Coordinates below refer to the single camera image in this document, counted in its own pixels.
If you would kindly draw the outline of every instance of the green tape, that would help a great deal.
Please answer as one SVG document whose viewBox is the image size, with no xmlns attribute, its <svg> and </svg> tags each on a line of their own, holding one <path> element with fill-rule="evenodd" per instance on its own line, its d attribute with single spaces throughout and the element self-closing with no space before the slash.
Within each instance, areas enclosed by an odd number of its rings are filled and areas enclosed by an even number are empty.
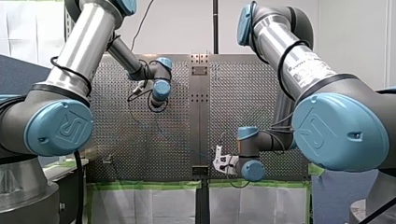
<svg viewBox="0 0 396 224">
<path fill-rule="evenodd" d="M 321 176 L 324 173 L 324 169 L 316 166 L 314 163 L 308 164 L 308 174 Z"/>
<path fill-rule="evenodd" d="M 181 181 L 181 182 L 145 182 L 145 181 L 117 181 L 110 183 L 89 184 L 92 190 L 120 190 L 120 189 L 156 189 L 156 190 L 176 190 L 176 189 L 199 189 L 201 181 Z"/>
<path fill-rule="evenodd" d="M 210 188 L 233 188 L 230 181 L 237 187 L 245 186 L 247 181 L 244 179 L 233 179 L 233 180 L 210 180 Z M 274 181 L 264 180 L 261 182 L 250 182 L 251 187 L 268 187 L 268 188 L 288 188 L 288 189 L 303 189 L 310 186 L 309 181 Z"/>
</svg>

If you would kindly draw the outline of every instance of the wire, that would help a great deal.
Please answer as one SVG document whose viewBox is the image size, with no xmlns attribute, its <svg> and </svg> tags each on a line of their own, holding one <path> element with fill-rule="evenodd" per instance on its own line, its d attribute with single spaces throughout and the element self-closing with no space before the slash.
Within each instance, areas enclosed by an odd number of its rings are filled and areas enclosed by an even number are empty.
<svg viewBox="0 0 396 224">
<path fill-rule="evenodd" d="M 286 116 L 285 118 L 283 118 L 282 120 L 280 120 L 280 121 L 278 121 L 278 122 L 276 122 L 276 123 L 271 124 L 271 127 L 274 127 L 274 126 L 276 126 L 277 124 L 280 124 L 280 123 L 282 123 L 282 122 L 285 122 L 286 120 L 290 119 L 292 116 L 293 116 L 293 112 L 291 112 L 289 115 L 287 115 L 287 116 Z"/>
<path fill-rule="evenodd" d="M 294 47 L 297 47 L 297 46 L 300 46 L 300 45 L 306 45 L 307 47 L 309 47 L 308 41 L 306 41 L 306 40 L 297 40 L 296 42 L 294 42 L 294 44 L 288 46 L 285 49 L 285 52 L 283 52 L 282 57 L 280 57 L 280 59 L 279 59 L 279 64 L 277 65 L 277 80 L 279 81 L 280 89 L 283 92 L 285 92 L 285 94 L 293 101 L 295 99 L 290 95 L 290 93 L 286 90 L 285 86 L 283 85 L 282 70 L 283 70 L 283 64 L 284 64 L 288 54 L 294 49 Z"/>
<path fill-rule="evenodd" d="M 58 60 L 57 56 L 52 57 L 50 59 L 50 62 L 52 63 L 53 66 L 55 66 L 63 71 L 72 73 L 72 74 L 82 78 L 86 82 L 87 87 L 88 87 L 87 96 L 89 96 L 92 91 L 91 82 L 86 77 L 84 77 L 82 74 L 75 72 L 68 67 L 64 67 L 64 66 L 57 64 L 55 62 L 55 60 Z M 75 159 L 76 159 L 76 166 L 77 166 L 77 172 L 78 172 L 78 211 L 77 211 L 77 217 L 76 217 L 76 224 L 82 224 L 82 212 L 84 210 L 84 172 L 82 170 L 81 157 L 79 156 L 79 152 L 76 151 L 74 153 L 74 155 L 75 155 Z"/>
<path fill-rule="evenodd" d="M 139 62 L 144 64 L 143 75 L 145 76 L 145 83 L 143 84 L 143 88 L 146 88 L 146 86 L 148 85 L 148 82 L 149 82 L 149 77 L 151 77 L 151 72 L 149 70 L 149 64 L 142 59 L 139 59 Z"/>
<path fill-rule="evenodd" d="M 141 96 L 143 96 L 143 95 L 145 95 L 145 94 L 147 94 L 147 93 L 149 93 L 149 92 L 152 92 L 152 90 L 148 90 L 148 91 L 144 91 L 143 93 L 140 93 L 139 95 L 137 95 L 136 97 L 134 97 L 134 98 L 132 98 L 134 95 L 133 94 L 131 94 L 130 96 L 128 96 L 128 99 L 126 100 L 128 103 L 129 102 L 132 102 L 132 101 L 134 101 L 135 99 L 137 99 L 137 98 L 139 98 L 139 97 L 141 97 Z"/>
<path fill-rule="evenodd" d="M 254 7 L 257 5 L 256 1 L 252 1 L 250 3 L 250 41 L 251 45 L 253 47 L 253 51 L 256 53 L 257 57 L 262 61 L 263 63 L 269 64 L 257 51 L 256 43 L 254 42 L 254 27 L 253 27 L 253 11 Z"/>
<path fill-rule="evenodd" d="M 280 144 L 280 146 L 282 147 L 282 152 L 278 153 L 278 152 L 276 152 L 276 151 L 274 151 L 274 150 L 271 150 L 272 152 L 274 152 L 274 153 L 275 153 L 276 155 L 278 155 L 278 156 L 285 154 L 286 147 L 285 147 L 285 145 L 282 143 L 282 141 L 280 141 L 280 139 L 279 139 L 276 135 L 274 135 L 273 133 L 268 132 L 268 131 L 266 131 L 266 130 L 260 130 L 260 132 L 261 132 L 261 133 L 268 133 L 268 134 L 271 136 L 271 141 L 273 141 L 273 139 L 275 139 L 275 140 Z"/>
<path fill-rule="evenodd" d="M 70 68 L 68 68 L 68 67 L 61 66 L 61 65 L 57 64 L 57 63 L 55 62 L 55 60 L 58 60 L 58 56 L 52 57 L 52 58 L 50 59 L 50 63 L 52 63 L 53 66 L 55 66 L 55 67 L 57 67 L 57 68 L 59 68 L 59 69 L 61 69 L 61 70 L 64 70 L 64 71 L 66 71 L 66 72 L 72 73 L 73 75 L 76 75 L 76 76 L 80 77 L 82 80 L 85 81 L 85 83 L 87 84 L 87 87 L 88 87 L 87 96 L 89 96 L 89 95 L 91 94 L 91 91 L 92 91 L 91 82 L 90 82 L 86 77 L 84 77 L 81 73 L 78 73 L 78 72 L 76 72 L 76 71 L 73 71 L 72 69 L 70 69 Z"/>
<path fill-rule="evenodd" d="M 152 4 L 153 2 L 154 2 L 154 0 L 151 0 L 151 1 L 149 2 L 149 4 L 148 4 L 148 8 L 146 9 L 145 15 L 143 16 L 143 19 L 142 19 L 142 21 L 140 22 L 139 29 L 137 29 L 136 35 L 134 36 L 134 40 L 133 40 L 132 46 L 131 46 L 131 51 L 134 50 L 134 42 L 136 41 L 136 38 L 137 38 L 137 36 L 139 35 L 140 30 L 142 29 L 143 22 L 145 21 L 147 15 L 148 15 L 148 13 L 149 13 L 149 9 L 151 8 L 151 4 Z"/>
<path fill-rule="evenodd" d="M 250 181 L 248 181 L 244 186 L 241 186 L 241 187 L 236 186 L 236 185 L 231 181 L 230 177 L 228 176 L 228 168 L 230 167 L 230 162 L 231 162 L 231 159 L 228 161 L 227 169 L 226 169 L 226 172 L 225 172 L 225 175 L 227 176 L 227 181 L 230 183 L 231 186 L 233 186 L 233 187 L 236 188 L 236 189 L 244 189 L 245 187 L 247 187 L 247 186 L 250 184 Z"/>
<path fill-rule="evenodd" d="M 387 202 L 386 204 L 382 205 L 380 208 L 375 210 L 370 216 L 365 218 L 359 224 L 367 224 L 367 223 L 373 221 L 376 217 L 378 217 L 379 215 L 383 214 L 385 211 L 390 209 L 395 204 L 396 204 L 396 198 L 393 198 L 392 200 L 390 200 L 389 202 Z"/>
<path fill-rule="evenodd" d="M 84 171 L 82 170 L 81 157 L 79 152 L 74 153 L 78 173 L 78 210 L 76 224 L 82 224 L 82 212 L 84 210 Z"/>
<path fill-rule="evenodd" d="M 113 35 L 112 35 L 111 38 L 110 38 L 110 41 L 108 41 L 108 43 L 107 43 L 106 51 L 108 51 L 108 49 L 111 47 L 111 45 L 113 44 L 113 42 L 114 42 L 116 39 L 120 38 L 120 37 L 121 37 L 121 35 L 116 35 L 116 33 L 113 33 Z"/>
</svg>

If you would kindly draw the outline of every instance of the perforated metal panel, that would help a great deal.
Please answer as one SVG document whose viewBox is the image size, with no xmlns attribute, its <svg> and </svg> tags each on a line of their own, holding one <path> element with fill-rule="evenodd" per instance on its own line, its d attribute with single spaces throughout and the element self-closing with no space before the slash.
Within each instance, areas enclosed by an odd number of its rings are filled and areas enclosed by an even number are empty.
<svg viewBox="0 0 396 224">
<path fill-rule="evenodd" d="M 149 62 L 159 56 L 141 57 Z M 209 55 L 208 63 L 200 64 L 210 68 L 202 76 L 191 74 L 197 62 L 190 55 L 163 56 L 174 62 L 174 69 L 169 106 L 161 114 L 149 112 L 147 96 L 128 105 L 136 83 L 110 56 L 102 60 L 92 91 L 97 151 L 90 162 L 89 181 L 190 180 L 192 165 L 211 167 L 211 148 L 223 132 L 227 132 L 223 153 L 236 153 L 239 126 L 264 129 L 271 124 L 276 74 L 254 55 Z M 307 162 L 299 150 L 281 156 L 265 152 L 261 159 L 267 179 L 307 177 Z M 225 178 L 212 167 L 209 177 Z"/>
<path fill-rule="evenodd" d="M 265 129 L 273 120 L 277 79 L 274 70 L 254 55 L 210 56 L 209 147 L 216 146 L 223 132 L 223 154 L 236 154 L 236 132 L 240 126 Z M 213 161 L 214 151 L 210 153 Z M 267 179 L 302 180 L 307 177 L 307 162 L 300 150 L 283 155 L 261 153 Z M 210 178 L 225 178 L 210 169 Z"/>
<path fill-rule="evenodd" d="M 174 61 L 172 95 L 166 110 L 155 114 L 148 109 L 147 95 L 128 105 L 136 82 L 127 79 L 115 60 L 104 56 L 92 85 L 97 157 L 88 170 L 91 182 L 191 179 L 190 59 L 165 57 Z"/>
</svg>

